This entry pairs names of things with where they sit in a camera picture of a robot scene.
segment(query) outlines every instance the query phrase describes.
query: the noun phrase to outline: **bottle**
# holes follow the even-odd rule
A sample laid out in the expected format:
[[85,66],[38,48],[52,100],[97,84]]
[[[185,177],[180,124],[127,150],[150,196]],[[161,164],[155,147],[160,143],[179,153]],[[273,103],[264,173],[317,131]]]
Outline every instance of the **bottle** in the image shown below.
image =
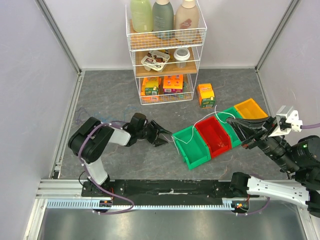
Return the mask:
[[170,31],[160,32],[155,35],[160,39],[171,39],[174,29],[174,9],[170,0],[156,0],[152,8],[153,14],[153,31]]
[[175,38],[182,42],[192,42],[196,39],[199,25],[199,9],[196,6],[196,0],[183,0],[181,6],[175,15],[175,30],[190,29],[185,31],[176,31]]
[[132,25],[137,33],[148,33],[153,30],[152,9],[149,0],[131,0]]

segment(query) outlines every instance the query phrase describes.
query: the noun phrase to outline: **beige bottle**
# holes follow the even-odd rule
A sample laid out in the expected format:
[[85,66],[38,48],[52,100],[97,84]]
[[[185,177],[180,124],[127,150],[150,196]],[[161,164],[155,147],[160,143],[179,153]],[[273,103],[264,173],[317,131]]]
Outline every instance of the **beige bottle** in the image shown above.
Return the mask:
[[199,24],[199,9],[196,0],[183,0],[175,15],[175,38],[182,42],[196,39]]

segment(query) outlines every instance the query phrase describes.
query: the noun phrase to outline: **yellow bin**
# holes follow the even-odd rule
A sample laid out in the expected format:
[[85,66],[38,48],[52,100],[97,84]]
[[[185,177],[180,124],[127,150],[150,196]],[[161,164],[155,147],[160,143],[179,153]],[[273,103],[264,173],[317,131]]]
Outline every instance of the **yellow bin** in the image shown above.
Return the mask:
[[234,106],[244,119],[264,119],[268,115],[252,98]]

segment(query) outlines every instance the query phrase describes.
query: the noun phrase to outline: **bottle cap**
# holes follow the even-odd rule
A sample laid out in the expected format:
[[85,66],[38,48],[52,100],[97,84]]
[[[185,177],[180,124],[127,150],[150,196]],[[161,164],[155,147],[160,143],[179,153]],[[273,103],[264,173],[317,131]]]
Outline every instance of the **bottle cap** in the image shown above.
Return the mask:
[[196,0],[183,0],[182,2],[182,7],[186,9],[192,9],[195,5],[196,5]]
[[190,58],[190,51],[186,47],[178,48],[174,51],[173,56],[180,62],[187,61]]
[[166,5],[170,2],[170,0],[156,0],[156,3],[159,5]]

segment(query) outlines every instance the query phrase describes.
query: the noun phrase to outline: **plastic storage bin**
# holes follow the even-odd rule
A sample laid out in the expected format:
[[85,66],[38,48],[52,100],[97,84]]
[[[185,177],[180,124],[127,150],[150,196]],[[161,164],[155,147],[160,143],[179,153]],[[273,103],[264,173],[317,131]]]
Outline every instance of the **plastic storage bin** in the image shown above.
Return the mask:
[[209,148],[196,128],[193,129],[193,138],[190,141],[192,137],[192,128],[193,126],[190,126],[173,134],[173,139],[183,157],[183,161],[188,165],[190,170],[211,159]]
[[208,146],[212,159],[232,148],[229,135],[214,116],[198,122],[195,128]]
[[[237,119],[242,119],[243,117],[240,115],[240,113],[237,112],[237,110],[235,109],[235,107],[230,107],[226,110],[224,110],[223,112],[225,113],[229,113],[234,115]],[[219,119],[222,121],[219,123],[221,124],[221,126],[223,127],[223,129],[226,131],[226,133],[229,135],[230,140],[231,140],[231,145],[233,148],[239,146],[241,144],[240,139],[238,138],[236,132],[234,131],[234,129],[232,128],[232,126],[230,126],[229,123],[223,123],[226,122],[227,118],[233,118],[231,115],[229,114],[225,114],[225,113],[217,113],[217,116],[219,117]]]
[[252,98],[234,106],[244,119],[264,119],[268,115]]

